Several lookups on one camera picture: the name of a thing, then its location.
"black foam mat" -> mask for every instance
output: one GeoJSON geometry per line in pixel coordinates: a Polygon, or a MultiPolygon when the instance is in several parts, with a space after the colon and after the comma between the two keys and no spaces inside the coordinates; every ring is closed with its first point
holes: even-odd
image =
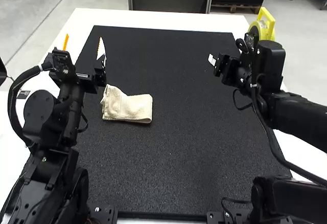
{"type": "MultiPolygon", "coordinates": [[[[77,149],[79,165],[89,172],[91,202],[120,211],[203,215],[221,210],[223,196],[249,199],[255,176],[289,174],[271,154],[253,111],[238,111],[233,88],[213,75],[209,53],[239,55],[231,33],[95,26],[77,72],[92,69],[100,36],[107,82],[127,95],[150,94],[153,120],[103,121],[103,88],[86,95],[89,129],[77,149]]],[[[237,102],[249,100],[237,96],[237,102]]]]}

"white table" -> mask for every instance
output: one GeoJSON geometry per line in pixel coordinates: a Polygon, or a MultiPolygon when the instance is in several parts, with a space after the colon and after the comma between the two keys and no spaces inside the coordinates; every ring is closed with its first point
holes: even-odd
{"type": "MultiPolygon", "coordinates": [[[[49,47],[48,52],[51,52],[55,46],[61,49],[65,35],[68,33],[69,41],[67,51],[70,52],[72,61],[76,62],[94,25],[205,32],[232,32],[235,39],[243,38],[249,27],[245,17],[240,15],[184,14],[77,8],[53,44],[49,47]]],[[[23,90],[30,90],[32,92],[38,89],[46,89],[54,96],[59,94],[59,88],[48,76],[48,73],[41,73],[28,81],[23,87],[23,90]]],[[[2,130],[0,134],[0,175],[2,176],[2,180],[0,181],[1,206],[4,204],[10,189],[20,175],[29,156],[28,149],[24,147],[24,143],[10,127],[7,116],[7,95],[6,92],[0,92],[0,109],[2,111],[2,130]]],[[[22,124],[24,123],[22,111],[25,101],[26,100],[17,100],[16,106],[22,124]]],[[[275,131],[275,134],[286,160],[327,179],[327,171],[325,170],[327,155],[324,152],[294,136],[287,135],[280,131],[275,131]]],[[[292,175],[297,180],[306,180],[294,172],[292,175]]]]}

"cream towel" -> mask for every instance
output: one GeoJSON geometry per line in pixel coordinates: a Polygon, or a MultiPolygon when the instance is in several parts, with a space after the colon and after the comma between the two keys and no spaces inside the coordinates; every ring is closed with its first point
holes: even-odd
{"type": "Polygon", "coordinates": [[[138,123],[152,121],[152,96],[127,96],[119,88],[107,84],[102,104],[103,120],[123,120],[138,123]]]}

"gray floor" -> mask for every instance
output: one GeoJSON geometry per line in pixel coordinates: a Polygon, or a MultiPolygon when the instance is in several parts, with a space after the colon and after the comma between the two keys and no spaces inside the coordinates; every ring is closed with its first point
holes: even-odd
{"type": "MultiPolygon", "coordinates": [[[[128,9],[127,0],[0,0],[0,54],[16,77],[37,64],[76,7],[128,9]]],[[[276,19],[276,41],[286,49],[284,81],[287,88],[327,105],[327,12],[320,0],[265,0],[276,19]]],[[[212,13],[229,13],[213,9],[212,13]]],[[[237,10],[249,23],[250,10],[237,10]]],[[[9,82],[1,87],[8,89],[9,82]]]]}

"white towel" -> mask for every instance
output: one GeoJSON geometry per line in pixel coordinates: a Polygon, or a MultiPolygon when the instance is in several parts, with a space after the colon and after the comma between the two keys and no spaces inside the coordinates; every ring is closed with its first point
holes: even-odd
{"type": "Polygon", "coordinates": [[[138,123],[152,121],[152,96],[127,96],[119,88],[107,84],[102,104],[103,120],[123,120],[138,123]]]}

